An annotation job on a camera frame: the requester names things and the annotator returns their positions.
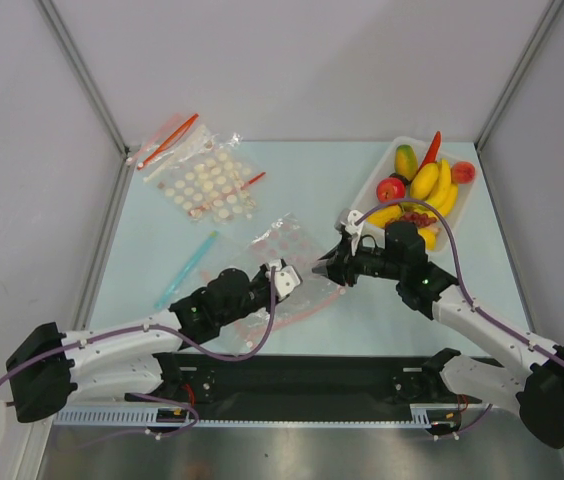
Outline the red orange peach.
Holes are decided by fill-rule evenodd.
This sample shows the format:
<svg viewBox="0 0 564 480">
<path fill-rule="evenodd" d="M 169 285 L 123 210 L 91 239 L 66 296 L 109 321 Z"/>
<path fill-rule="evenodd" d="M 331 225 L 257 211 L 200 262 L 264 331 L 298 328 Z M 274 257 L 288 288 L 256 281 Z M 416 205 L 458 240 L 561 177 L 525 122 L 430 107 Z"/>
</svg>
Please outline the red orange peach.
<svg viewBox="0 0 564 480">
<path fill-rule="evenodd" d="M 476 177 L 475 166 L 466 161 L 456 162 L 451 167 L 451 179 L 454 184 L 470 184 Z"/>
</svg>

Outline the dark purple fruit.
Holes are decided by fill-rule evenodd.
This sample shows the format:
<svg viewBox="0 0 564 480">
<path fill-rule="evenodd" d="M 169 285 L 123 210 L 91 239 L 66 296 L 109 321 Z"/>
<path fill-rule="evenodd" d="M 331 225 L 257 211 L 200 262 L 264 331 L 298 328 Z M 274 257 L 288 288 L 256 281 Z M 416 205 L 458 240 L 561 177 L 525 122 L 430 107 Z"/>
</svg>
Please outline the dark purple fruit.
<svg viewBox="0 0 564 480">
<path fill-rule="evenodd" d="M 411 184 L 411 180 L 406 178 L 403 175 L 400 175 L 396 172 L 392 173 L 389 175 L 390 178 L 393 178 L 395 180 L 399 180 L 405 187 L 409 186 Z"/>
</svg>

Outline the yellow banana bunch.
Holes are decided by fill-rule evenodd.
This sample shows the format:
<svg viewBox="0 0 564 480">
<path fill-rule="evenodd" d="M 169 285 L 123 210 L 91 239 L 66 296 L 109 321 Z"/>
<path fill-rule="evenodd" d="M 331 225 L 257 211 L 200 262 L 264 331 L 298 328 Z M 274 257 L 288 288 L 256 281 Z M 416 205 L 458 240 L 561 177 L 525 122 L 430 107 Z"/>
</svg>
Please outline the yellow banana bunch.
<svg viewBox="0 0 564 480">
<path fill-rule="evenodd" d="M 446 159 L 439 162 L 439 176 L 426 202 L 446 217 L 455 207 L 458 186 L 452 181 L 451 166 Z"/>
</svg>

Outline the clear bag cream dots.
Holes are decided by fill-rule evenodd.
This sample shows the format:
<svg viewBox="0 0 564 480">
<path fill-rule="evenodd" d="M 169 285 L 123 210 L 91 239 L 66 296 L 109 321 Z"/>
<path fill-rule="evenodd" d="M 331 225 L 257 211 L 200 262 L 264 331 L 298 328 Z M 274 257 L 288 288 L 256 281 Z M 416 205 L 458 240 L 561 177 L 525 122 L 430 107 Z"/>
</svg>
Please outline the clear bag cream dots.
<svg viewBox="0 0 564 480">
<path fill-rule="evenodd" d="M 223 136 L 200 127 L 160 153 L 143 183 L 192 222 L 228 223 L 253 217 L 257 201 L 251 188 L 264 176 L 242 150 L 241 135 Z"/>
</svg>

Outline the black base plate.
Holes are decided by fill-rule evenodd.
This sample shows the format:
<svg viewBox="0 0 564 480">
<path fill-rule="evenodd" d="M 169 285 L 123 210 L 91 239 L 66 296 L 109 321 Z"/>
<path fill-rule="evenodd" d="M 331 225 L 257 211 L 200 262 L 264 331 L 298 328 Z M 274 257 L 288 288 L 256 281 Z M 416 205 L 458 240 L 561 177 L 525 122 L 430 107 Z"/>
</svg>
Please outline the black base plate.
<svg viewBox="0 0 564 480">
<path fill-rule="evenodd" d="M 323 412 L 348 405 L 385 411 L 431 404 L 465 408 L 478 399 L 451 393 L 426 357 L 258 355 L 224 362 L 194 354 L 160 354 L 151 396 L 190 401 L 225 412 L 253 406 L 267 412 Z"/>
</svg>

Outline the clear bag blue zipper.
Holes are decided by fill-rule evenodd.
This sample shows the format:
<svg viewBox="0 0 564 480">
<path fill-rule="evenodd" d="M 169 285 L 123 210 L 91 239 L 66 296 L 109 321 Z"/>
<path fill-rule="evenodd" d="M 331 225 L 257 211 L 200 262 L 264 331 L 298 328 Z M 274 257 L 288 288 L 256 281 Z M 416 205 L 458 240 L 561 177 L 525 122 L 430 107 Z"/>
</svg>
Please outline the clear bag blue zipper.
<svg viewBox="0 0 564 480">
<path fill-rule="evenodd" d="M 188 275 L 193 271 L 200 260 L 206 255 L 217 238 L 218 232 L 216 230 L 212 231 L 202 242 L 202 244 L 194 251 L 191 257 L 185 262 L 184 266 L 178 271 L 176 276 L 169 283 L 159 299 L 154 303 L 154 308 L 156 310 L 160 310 L 167 305 L 173 294 L 180 288 L 181 284 L 186 280 Z"/>
</svg>

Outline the clear bag pink dots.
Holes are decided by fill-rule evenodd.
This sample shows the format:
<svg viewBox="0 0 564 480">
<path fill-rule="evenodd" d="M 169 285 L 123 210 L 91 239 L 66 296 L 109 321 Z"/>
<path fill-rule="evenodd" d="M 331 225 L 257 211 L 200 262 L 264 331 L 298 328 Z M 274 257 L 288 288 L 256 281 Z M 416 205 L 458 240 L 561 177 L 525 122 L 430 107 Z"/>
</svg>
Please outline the clear bag pink dots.
<svg viewBox="0 0 564 480">
<path fill-rule="evenodd" d="M 254 276 L 261 265 L 284 260 L 296 269 L 302 283 L 276 307 L 272 327 L 276 332 L 317 314 L 345 293 L 344 287 L 312 272 L 320 256 L 319 245 L 308 230 L 294 215 L 287 214 L 248 243 L 240 245 L 226 237 L 218 239 L 201 260 L 194 278 L 205 284 L 229 267 Z"/>
</svg>

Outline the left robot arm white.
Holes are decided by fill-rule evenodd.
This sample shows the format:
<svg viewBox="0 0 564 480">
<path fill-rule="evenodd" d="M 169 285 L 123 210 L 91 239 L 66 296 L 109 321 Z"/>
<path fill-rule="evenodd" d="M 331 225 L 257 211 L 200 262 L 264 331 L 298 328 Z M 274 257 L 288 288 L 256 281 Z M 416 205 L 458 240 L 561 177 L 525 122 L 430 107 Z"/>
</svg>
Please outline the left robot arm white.
<svg viewBox="0 0 564 480">
<path fill-rule="evenodd" d="M 36 327 L 6 361 L 11 406 L 19 422 L 46 419 L 71 402 L 111 398 L 176 397 L 182 376 L 173 354 L 202 351 L 222 329 L 251 314 L 275 314 L 301 284 L 282 261 L 254 277 L 228 268 L 207 285 L 139 321 L 101 331 L 62 332 Z"/>
</svg>

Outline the red grape bunch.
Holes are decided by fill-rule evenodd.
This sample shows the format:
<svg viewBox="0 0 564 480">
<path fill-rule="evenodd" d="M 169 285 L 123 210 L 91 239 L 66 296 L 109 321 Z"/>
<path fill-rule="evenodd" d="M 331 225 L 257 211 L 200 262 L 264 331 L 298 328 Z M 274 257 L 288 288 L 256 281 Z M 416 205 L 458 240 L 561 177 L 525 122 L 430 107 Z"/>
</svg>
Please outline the red grape bunch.
<svg viewBox="0 0 564 480">
<path fill-rule="evenodd" d="M 412 223 L 418 228 L 426 228 L 435 224 L 438 217 L 431 212 L 406 211 L 398 218 L 398 221 Z"/>
</svg>

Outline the white plastic fruit basket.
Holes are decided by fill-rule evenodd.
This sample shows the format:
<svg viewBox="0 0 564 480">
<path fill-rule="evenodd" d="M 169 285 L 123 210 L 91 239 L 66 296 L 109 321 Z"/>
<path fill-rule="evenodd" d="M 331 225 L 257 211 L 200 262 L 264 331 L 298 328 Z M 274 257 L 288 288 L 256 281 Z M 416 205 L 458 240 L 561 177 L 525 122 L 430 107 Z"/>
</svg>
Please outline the white plastic fruit basket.
<svg viewBox="0 0 564 480">
<path fill-rule="evenodd" d="M 389 145 L 386 149 L 380 160 L 377 162 L 371 173 L 369 174 L 368 179 L 364 182 L 363 186 L 361 187 L 359 193 L 355 197 L 352 206 L 350 209 L 358 210 L 361 213 L 365 213 L 369 211 L 372 207 L 378 204 L 376 198 L 376 186 L 377 184 L 385 177 L 388 177 L 389 174 L 394 173 L 394 159 L 395 154 L 397 152 L 398 147 L 402 145 L 412 147 L 416 158 L 418 160 L 422 160 L 428 145 L 425 144 L 426 142 L 421 140 L 416 140 L 410 137 L 401 136 L 394 139 L 393 142 Z M 465 158 L 462 156 L 458 156 L 456 154 L 451 153 L 448 149 L 442 148 L 442 150 L 438 153 L 436 159 L 439 161 L 441 158 L 446 158 L 451 167 L 457 164 L 460 161 L 465 161 Z M 465 211 L 472 200 L 473 191 L 475 188 L 473 184 L 475 181 L 470 182 L 466 186 L 459 187 L 459 193 L 456 201 L 456 205 L 453 207 L 449 216 L 446 217 L 449 227 L 452 229 L 453 233 L 456 233 L 458 225 L 461 223 Z M 432 250 L 433 254 L 441 254 L 446 250 L 449 250 L 449 238 L 442 228 L 442 233 L 438 234 L 438 241 L 436 243 L 436 247 Z M 362 230 L 363 234 L 372 235 L 376 241 L 378 242 L 379 246 L 384 246 L 384 232 L 382 228 L 378 228 L 365 221 L 364 228 Z"/>
</svg>

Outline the red chili pepper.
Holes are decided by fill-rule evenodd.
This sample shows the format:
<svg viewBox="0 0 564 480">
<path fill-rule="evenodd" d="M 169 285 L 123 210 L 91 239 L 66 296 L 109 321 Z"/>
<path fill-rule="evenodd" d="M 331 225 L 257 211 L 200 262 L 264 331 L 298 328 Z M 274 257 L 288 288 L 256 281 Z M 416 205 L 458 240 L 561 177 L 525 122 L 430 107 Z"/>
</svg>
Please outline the red chili pepper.
<svg viewBox="0 0 564 480">
<path fill-rule="evenodd" d="M 420 168 L 424 168 L 425 166 L 434 163 L 437 159 L 438 151 L 441 146 L 442 135 L 440 131 L 437 131 L 428 147 L 428 150 L 422 160 Z"/>
</svg>

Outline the yellow pear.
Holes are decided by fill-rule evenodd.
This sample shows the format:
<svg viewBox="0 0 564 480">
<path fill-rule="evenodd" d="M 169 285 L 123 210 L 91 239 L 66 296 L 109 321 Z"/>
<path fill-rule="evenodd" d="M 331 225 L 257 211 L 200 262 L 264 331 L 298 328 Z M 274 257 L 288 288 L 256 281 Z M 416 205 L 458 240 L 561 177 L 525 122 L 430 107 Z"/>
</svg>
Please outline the yellow pear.
<svg viewBox="0 0 564 480">
<path fill-rule="evenodd" d="M 437 228 L 423 227 L 417 230 L 418 235 L 424 240 L 427 251 L 434 251 L 437 246 L 439 230 Z"/>
</svg>

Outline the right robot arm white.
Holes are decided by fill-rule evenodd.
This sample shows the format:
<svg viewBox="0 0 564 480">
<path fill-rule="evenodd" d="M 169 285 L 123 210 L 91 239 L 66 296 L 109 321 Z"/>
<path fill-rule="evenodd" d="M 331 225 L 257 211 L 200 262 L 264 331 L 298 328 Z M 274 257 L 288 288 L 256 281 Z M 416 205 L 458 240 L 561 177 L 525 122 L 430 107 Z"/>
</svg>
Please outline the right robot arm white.
<svg viewBox="0 0 564 480">
<path fill-rule="evenodd" d="M 385 230 L 381 247 L 367 247 L 346 229 L 313 272 L 352 287 L 361 276 L 393 280 L 401 300 L 479 346 L 493 364 L 455 350 L 439 352 L 435 369 L 423 376 L 435 401 L 464 394 L 517 415 L 545 445 L 564 447 L 564 345 L 519 329 L 486 312 L 458 274 L 433 263 L 414 225 L 397 222 Z"/>
</svg>

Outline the clear bag red zipper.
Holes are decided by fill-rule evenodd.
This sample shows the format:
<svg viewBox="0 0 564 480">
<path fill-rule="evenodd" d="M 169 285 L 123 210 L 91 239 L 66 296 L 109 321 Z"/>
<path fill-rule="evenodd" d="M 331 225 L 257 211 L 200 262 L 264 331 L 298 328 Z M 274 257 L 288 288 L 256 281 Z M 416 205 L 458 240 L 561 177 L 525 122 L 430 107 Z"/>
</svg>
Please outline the clear bag red zipper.
<svg viewBox="0 0 564 480">
<path fill-rule="evenodd" d="M 188 134 L 188 131 L 197 123 L 198 118 L 198 113 L 172 115 L 140 145 L 135 153 L 127 156 L 124 165 L 141 171 L 159 162 Z"/>
</svg>

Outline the red apple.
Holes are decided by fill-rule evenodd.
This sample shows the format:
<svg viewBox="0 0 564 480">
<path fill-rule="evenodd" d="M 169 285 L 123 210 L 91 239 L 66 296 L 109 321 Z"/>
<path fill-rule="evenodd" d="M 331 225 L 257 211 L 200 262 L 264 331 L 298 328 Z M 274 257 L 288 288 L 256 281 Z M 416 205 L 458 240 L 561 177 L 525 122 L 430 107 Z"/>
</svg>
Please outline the red apple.
<svg viewBox="0 0 564 480">
<path fill-rule="evenodd" d="M 398 177 L 382 179 L 376 186 L 376 198 L 379 203 L 404 198 L 406 186 Z"/>
</svg>

